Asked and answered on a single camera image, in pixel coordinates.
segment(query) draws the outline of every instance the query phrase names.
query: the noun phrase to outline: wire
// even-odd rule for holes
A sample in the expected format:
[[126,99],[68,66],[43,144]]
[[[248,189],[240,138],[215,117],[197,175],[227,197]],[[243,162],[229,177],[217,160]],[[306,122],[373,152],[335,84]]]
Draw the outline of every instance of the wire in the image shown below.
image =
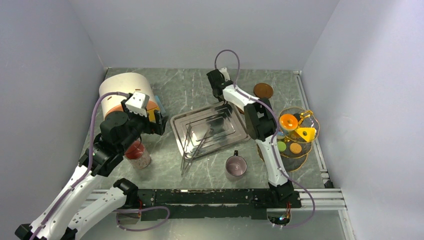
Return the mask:
[[116,214],[116,225],[118,228],[124,230],[124,231],[129,231],[129,232],[144,232],[144,231],[148,231],[148,230],[152,230],[155,228],[158,228],[159,226],[161,226],[162,224],[164,224],[171,215],[170,209],[167,208],[166,206],[152,206],[152,207],[148,207],[148,208],[144,208],[144,209],[117,209],[114,212],[116,213],[125,213],[125,214],[130,214],[130,213],[139,213],[141,214],[142,212],[146,212],[146,211],[151,211],[151,210],[156,210],[156,209],[164,209],[167,211],[167,215],[165,217],[165,219],[161,222],[159,222],[158,224],[148,227],[148,228],[143,228],[143,229],[131,229],[131,228],[126,228],[123,227],[122,225],[120,225],[119,223],[119,219],[118,219],[118,214]]
[[[94,105],[94,109],[93,112],[91,114],[91,122],[90,122],[90,138],[89,138],[89,147],[88,147],[88,166],[87,166],[87,170],[84,172],[83,175],[81,175],[80,178],[78,178],[58,199],[57,201],[53,204],[53,206],[51,207],[51,209],[48,211],[48,213],[45,215],[44,219],[41,221],[40,225],[43,226],[47,223],[47,221],[50,219],[50,217],[56,212],[56,210],[58,209],[58,207],[61,205],[62,201],[68,196],[68,194],[78,185],[80,184],[85,178],[86,176],[90,173],[92,165],[93,165],[93,145],[94,145],[94,124],[96,122],[96,113],[97,113],[97,109],[99,108],[100,103],[102,102],[102,100],[110,95],[119,95],[119,96],[124,96],[126,98],[128,98],[130,95],[128,93],[124,93],[124,92],[120,92],[120,91],[114,91],[114,92],[108,92],[102,96],[99,97],[99,99],[97,100],[97,102]],[[34,231],[34,233],[31,235],[31,237],[29,238],[29,240],[34,240],[34,238],[39,234],[39,232],[41,231],[42,227],[39,226],[37,227],[37,229]]]
[[[242,91],[240,91],[239,89],[238,89],[238,87],[237,87],[237,80],[239,79],[239,75],[240,75],[240,59],[239,59],[239,56],[237,55],[237,53],[235,52],[235,51],[233,51],[233,50],[231,50],[231,49],[224,49],[224,50],[222,50],[222,51],[220,51],[220,52],[218,52],[218,54],[216,55],[216,57],[215,57],[215,61],[214,61],[214,66],[215,66],[215,69],[218,69],[217,68],[217,59],[218,59],[218,57],[219,57],[219,55],[221,54],[221,53],[223,53],[223,52],[231,52],[231,53],[233,53],[234,55],[235,55],[235,57],[237,58],[237,75],[235,76],[235,80],[234,80],[234,83],[233,83],[233,87],[234,87],[234,89],[235,89],[235,91],[237,92],[237,93],[239,93],[240,95],[242,95],[243,97],[245,97],[245,98],[247,98],[247,99],[250,99],[250,100],[252,100],[252,101],[254,101],[254,102],[256,102],[256,103],[259,103],[260,105],[262,105],[262,106],[264,106],[271,114],[272,114],[272,117],[274,118],[274,121],[275,121],[275,124],[276,124],[276,130],[275,130],[275,132],[274,132],[274,134],[272,135],[272,137],[271,137],[271,143],[274,141],[274,139],[275,139],[275,137],[277,136],[277,134],[278,134],[278,132],[279,132],[279,122],[278,122],[278,118],[277,118],[277,116],[276,116],[276,114],[275,114],[275,112],[268,106],[268,105],[266,105],[265,103],[263,103],[262,101],[260,101],[260,100],[257,100],[257,99],[255,99],[255,98],[250,98],[248,95],[246,95],[246,94],[244,94]],[[296,228],[296,227],[299,227],[299,226],[302,226],[303,224],[305,224],[305,223],[307,223],[309,220],[311,220],[312,219],[312,217],[314,216],[314,214],[315,214],[315,201],[314,201],[314,198],[312,197],[312,194],[311,194],[311,192],[310,191],[308,191],[308,189],[306,189],[306,187],[304,187],[304,186],[302,186],[300,183],[298,183],[297,181],[295,181],[293,178],[291,178],[290,176],[288,176],[286,173],[284,173],[284,171],[283,171],[283,168],[282,168],[282,166],[280,165],[280,163],[279,163],[279,161],[278,161],[278,158],[277,158],[277,153],[276,153],[276,150],[275,150],[275,148],[274,147],[271,147],[271,149],[272,149],[272,153],[273,153],[273,155],[274,155],[274,158],[275,158],[275,162],[276,162],[276,164],[277,164],[277,166],[278,166],[278,170],[280,171],[280,173],[286,178],[286,179],[288,179],[289,181],[291,181],[292,183],[294,183],[294,184],[296,184],[297,186],[299,186],[300,188],[302,188],[304,191],[305,191],[305,193],[307,193],[308,194],[308,196],[310,197],[310,200],[312,201],[312,213],[310,214],[310,216],[309,217],[307,217],[305,220],[303,220],[302,222],[300,222],[300,223],[297,223],[297,224],[294,224],[294,225],[290,225],[290,226],[285,226],[284,228]]]

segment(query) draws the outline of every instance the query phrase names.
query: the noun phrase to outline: metal tongs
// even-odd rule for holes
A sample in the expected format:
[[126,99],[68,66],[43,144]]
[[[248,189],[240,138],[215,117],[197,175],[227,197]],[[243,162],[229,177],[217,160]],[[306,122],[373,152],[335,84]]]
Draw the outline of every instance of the metal tongs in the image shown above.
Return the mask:
[[202,148],[203,144],[205,143],[206,137],[208,136],[209,132],[211,131],[210,128],[208,128],[206,130],[206,132],[204,133],[203,137],[200,140],[199,145],[196,147],[196,149],[194,150],[193,154],[191,155],[191,157],[187,157],[187,146],[189,145],[189,137],[190,137],[190,133],[192,132],[192,125],[188,124],[187,127],[187,132],[185,133],[185,140],[184,140],[184,146],[182,147],[182,158],[181,158],[181,166],[180,166],[180,170],[181,170],[181,176],[184,175],[185,172],[188,172],[188,170],[190,169],[190,167],[192,166],[193,161],[195,160],[195,157],[197,157],[199,150]]

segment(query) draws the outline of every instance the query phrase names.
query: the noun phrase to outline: marble table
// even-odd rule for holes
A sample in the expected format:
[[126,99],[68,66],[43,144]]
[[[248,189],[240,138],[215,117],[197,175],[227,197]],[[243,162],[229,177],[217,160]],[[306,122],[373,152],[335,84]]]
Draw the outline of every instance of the marble table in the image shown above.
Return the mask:
[[[211,69],[109,68],[106,78],[127,72],[144,75],[171,118],[204,107],[205,103],[217,102],[206,76],[209,71]],[[234,79],[236,71],[230,69],[229,74]],[[244,69],[240,71],[237,85],[241,89],[253,94],[253,88],[257,83],[267,83],[273,87],[274,94],[270,102],[277,114],[284,108],[302,106],[298,83],[291,71]],[[102,121],[102,110],[98,109],[95,134],[100,132],[99,126]],[[88,146],[88,139],[87,135],[83,151]],[[252,139],[197,160],[183,177],[180,175],[181,154],[170,124],[166,125],[162,136],[143,134],[142,142],[151,155],[150,165],[144,169],[134,169],[124,160],[102,182],[99,189],[109,189],[120,178],[132,181],[140,189],[268,188],[268,173]],[[225,161],[233,155],[234,150],[238,150],[239,155],[245,158],[248,167],[242,179],[231,182],[226,179],[224,171]],[[309,153],[306,163],[289,175],[306,188],[324,188],[317,155],[313,150]]]

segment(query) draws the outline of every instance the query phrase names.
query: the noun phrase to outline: orange toy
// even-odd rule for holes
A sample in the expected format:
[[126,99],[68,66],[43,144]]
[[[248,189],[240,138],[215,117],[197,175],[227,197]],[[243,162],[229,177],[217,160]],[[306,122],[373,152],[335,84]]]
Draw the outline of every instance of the orange toy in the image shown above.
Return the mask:
[[293,131],[298,127],[298,120],[292,114],[283,114],[279,118],[279,124],[287,131]]

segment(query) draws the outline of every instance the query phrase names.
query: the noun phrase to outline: metal tray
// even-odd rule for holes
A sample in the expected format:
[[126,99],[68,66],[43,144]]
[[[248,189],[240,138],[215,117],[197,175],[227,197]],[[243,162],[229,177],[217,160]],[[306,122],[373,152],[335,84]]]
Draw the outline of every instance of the metal tray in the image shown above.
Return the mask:
[[223,104],[218,102],[207,107],[178,114],[171,118],[170,123],[181,156],[184,153],[183,144],[186,141],[187,128],[191,125],[185,149],[188,158],[196,150],[208,128],[210,128],[210,133],[206,136],[196,158],[250,139],[239,111],[231,103]]

